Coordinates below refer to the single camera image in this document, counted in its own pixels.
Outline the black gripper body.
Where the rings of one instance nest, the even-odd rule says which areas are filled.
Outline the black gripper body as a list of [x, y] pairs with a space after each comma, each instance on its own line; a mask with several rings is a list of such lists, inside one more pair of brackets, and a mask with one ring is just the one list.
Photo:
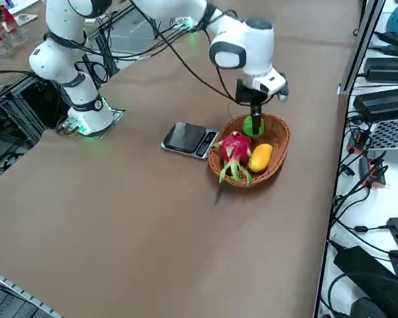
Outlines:
[[252, 105], [262, 105], [268, 94], [257, 89], [247, 87], [241, 79], [237, 80], [235, 89], [235, 102]]

